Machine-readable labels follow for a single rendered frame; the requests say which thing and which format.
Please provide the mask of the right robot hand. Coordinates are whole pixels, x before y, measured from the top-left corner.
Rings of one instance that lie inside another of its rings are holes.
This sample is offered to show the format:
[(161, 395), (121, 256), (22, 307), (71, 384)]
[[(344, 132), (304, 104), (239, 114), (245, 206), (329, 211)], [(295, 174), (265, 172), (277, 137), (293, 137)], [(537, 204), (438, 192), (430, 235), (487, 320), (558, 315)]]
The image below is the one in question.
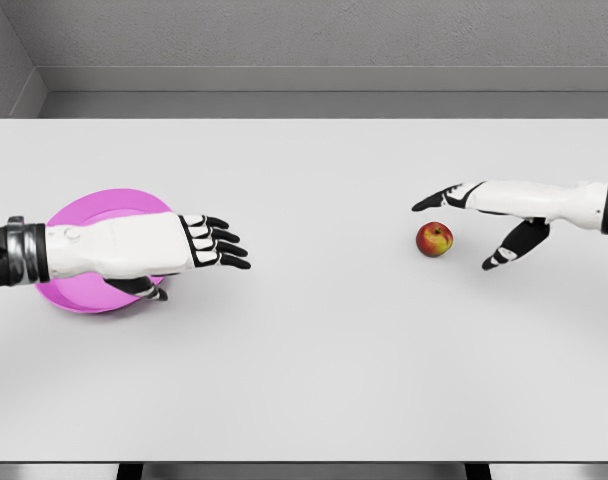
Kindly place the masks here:
[(483, 261), (482, 269), (485, 271), (531, 252), (548, 238), (553, 221), (574, 223), (578, 219), (578, 210), (570, 202), (568, 190), (525, 182), (488, 180), (460, 183), (426, 197), (413, 205), (412, 210), (419, 212), (443, 206), (514, 216), (521, 220), (494, 253)]

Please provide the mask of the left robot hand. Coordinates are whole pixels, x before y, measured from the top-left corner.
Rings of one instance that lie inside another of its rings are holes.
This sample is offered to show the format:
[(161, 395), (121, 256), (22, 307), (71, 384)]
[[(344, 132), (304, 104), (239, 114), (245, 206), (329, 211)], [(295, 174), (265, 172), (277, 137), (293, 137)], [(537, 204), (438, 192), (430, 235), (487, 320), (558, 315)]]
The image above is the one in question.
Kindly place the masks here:
[(85, 228), (93, 271), (134, 297), (164, 302), (152, 279), (221, 265), (248, 270), (248, 252), (229, 224), (206, 215), (174, 212), (119, 217)]

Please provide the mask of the red yellow apple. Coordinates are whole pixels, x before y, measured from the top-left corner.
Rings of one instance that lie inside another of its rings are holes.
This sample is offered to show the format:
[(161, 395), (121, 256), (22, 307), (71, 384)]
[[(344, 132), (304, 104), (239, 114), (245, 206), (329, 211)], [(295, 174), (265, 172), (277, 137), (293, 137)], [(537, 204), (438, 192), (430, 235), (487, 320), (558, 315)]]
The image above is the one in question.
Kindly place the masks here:
[(443, 223), (429, 222), (416, 234), (416, 247), (425, 256), (435, 258), (445, 254), (453, 245), (452, 231)]

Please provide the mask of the pink plate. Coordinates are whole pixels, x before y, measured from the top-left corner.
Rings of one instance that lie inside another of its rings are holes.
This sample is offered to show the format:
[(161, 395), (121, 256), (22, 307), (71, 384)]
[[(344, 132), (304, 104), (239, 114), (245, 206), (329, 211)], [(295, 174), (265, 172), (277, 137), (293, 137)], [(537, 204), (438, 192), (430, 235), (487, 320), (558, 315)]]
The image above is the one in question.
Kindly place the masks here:
[[(101, 220), (170, 211), (158, 197), (136, 189), (117, 188), (96, 191), (61, 208), (48, 226), (86, 226)], [(51, 304), (63, 310), (96, 314), (118, 310), (138, 298), (108, 285), (98, 274), (88, 273), (68, 279), (52, 279), (36, 289)]]

